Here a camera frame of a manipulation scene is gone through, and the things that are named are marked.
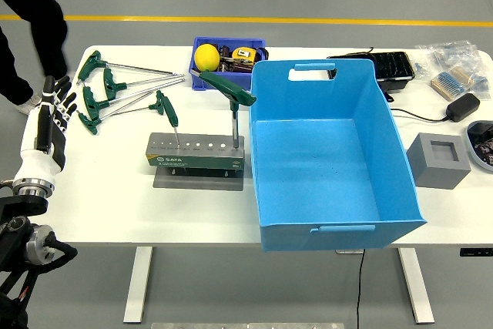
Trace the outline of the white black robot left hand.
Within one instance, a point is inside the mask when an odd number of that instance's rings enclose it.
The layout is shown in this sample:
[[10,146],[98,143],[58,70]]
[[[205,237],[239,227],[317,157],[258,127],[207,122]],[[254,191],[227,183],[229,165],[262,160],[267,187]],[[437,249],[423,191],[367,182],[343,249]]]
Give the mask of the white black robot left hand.
[[77,109],[71,88],[68,76],[45,78],[41,101],[28,114],[20,149],[22,165],[15,182],[35,179],[54,184],[55,176],[64,169],[65,133]]

